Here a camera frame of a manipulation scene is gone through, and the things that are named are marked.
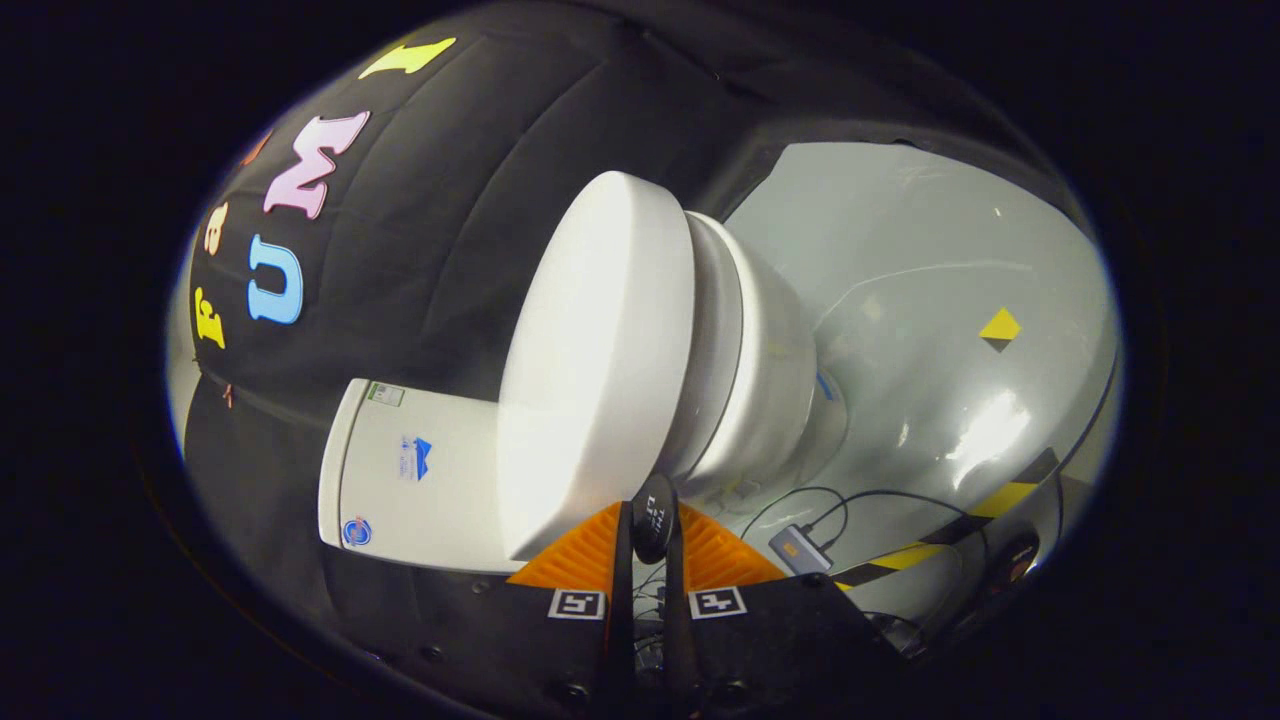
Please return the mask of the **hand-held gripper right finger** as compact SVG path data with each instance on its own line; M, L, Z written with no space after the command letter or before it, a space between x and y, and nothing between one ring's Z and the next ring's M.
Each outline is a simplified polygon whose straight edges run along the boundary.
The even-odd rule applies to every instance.
M677 719L852 719L905 675L904 656L829 577L785 575L686 503L667 559Z

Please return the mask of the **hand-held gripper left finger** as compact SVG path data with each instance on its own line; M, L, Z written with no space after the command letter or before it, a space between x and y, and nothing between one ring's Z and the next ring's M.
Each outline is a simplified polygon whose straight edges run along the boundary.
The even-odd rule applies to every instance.
M426 597L381 660L479 717L607 717L634 687L631 521L612 503L516 574Z

